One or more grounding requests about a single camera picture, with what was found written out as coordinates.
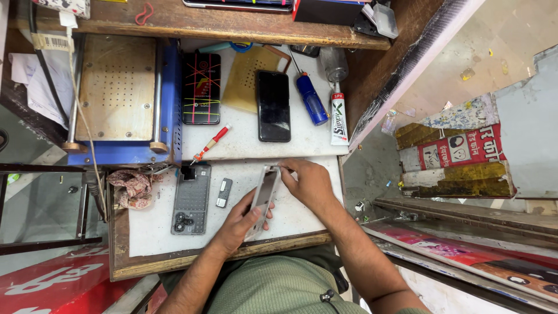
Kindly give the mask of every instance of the screwdriver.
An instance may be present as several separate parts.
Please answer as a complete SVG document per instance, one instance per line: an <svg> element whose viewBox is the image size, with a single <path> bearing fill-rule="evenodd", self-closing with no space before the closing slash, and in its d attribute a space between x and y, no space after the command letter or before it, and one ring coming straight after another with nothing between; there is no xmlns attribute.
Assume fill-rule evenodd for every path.
<svg viewBox="0 0 558 314"><path fill-rule="evenodd" d="M219 141L219 139L221 139L221 137L223 137L223 135L225 135L227 133L227 131L229 131L231 128L230 124L225 125L225 127L223 127L221 129L221 131L219 131L219 133L217 133L217 135L215 135L210 141L209 143L204 147L204 149L199 153L199 154L195 154L194 155L194 160L192 161L192 163L190 165L193 165L199 161L201 161L201 159L203 158L204 154L206 151L208 151L210 148L212 148L215 144L217 144L217 142Z"/></svg>
<svg viewBox="0 0 558 314"><path fill-rule="evenodd" d="M310 115L310 119L315 126L326 123L329 119L329 113L325 110L320 97L316 93L316 89L312 85L312 81L308 77L308 73L302 72L296 64L295 57L291 53L292 60L295 62L296 70L300 77L296 79L296 88L299 90L304 106Z"/></svg>

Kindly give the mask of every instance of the barcode label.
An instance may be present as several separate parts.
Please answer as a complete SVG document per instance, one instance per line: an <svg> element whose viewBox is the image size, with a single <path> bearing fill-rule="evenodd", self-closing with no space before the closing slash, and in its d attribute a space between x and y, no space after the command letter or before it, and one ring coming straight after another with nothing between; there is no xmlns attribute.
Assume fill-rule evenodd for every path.
<svg viewBox="0 0 558 314"><path fill-rule="evenodd" d="M68 38L59 35L50 34L31 34L33 46L35 49L41 50L70 50Z"/></svg>
<svg viewBox="0 0 558 314"><path fill-rule="evenodd" d="M55 45L59 47L68 47L68 40L54 38L54 37L45 37L45 43L47 45Z"/></svg>

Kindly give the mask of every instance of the glue tube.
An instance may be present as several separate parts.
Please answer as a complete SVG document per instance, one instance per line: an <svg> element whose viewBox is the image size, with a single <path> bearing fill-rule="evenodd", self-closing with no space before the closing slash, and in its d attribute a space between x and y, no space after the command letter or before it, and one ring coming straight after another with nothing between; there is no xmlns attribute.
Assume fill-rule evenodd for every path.
<svg viewBox="0 0 558 314"><path fill-rule="evenodd" d="M335 92L331 95L331 144L349 145L345 120L345 95L340 92L339 83L335 83Z"/></svg>

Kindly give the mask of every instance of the screen protector box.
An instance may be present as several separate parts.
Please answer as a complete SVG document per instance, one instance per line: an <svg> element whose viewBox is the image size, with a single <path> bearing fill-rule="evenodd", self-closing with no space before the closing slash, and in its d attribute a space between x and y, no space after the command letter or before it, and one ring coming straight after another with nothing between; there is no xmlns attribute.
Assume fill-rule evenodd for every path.
<svg viewBox="0 0 558 314"><path fill-rule="evenodd" d="M351 26L365 2L334 0L295 0L292 20Z"/></svg>

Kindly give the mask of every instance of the lcd separator machine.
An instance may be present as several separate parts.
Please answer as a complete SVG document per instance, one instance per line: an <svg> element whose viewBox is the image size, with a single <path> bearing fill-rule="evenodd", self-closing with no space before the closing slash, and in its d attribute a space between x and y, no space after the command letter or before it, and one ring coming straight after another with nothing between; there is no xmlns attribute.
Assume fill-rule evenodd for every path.
<svg viewBox="0 0 558 314"><path fill-rule="evenodd" d="M111 47L118 47L118 50L115 49L114 54L106 57ZM153 172L171 165L181 167L180 40L87 34L79 44L76 40L76 51L75 75L80 89L80 103L74 101L72 105L68 140L62 145L69 155L68 165L93 165L90 142L88 137L85 138L83 122L77 109L77 106L81 106L84 113L87 110L90 115L88 117L85 114L95 145L97 164L109 168L122 164L149 166ZM153 93L148 89L143 91L142 86L149 86L153 82L153 74Z"/></svg>

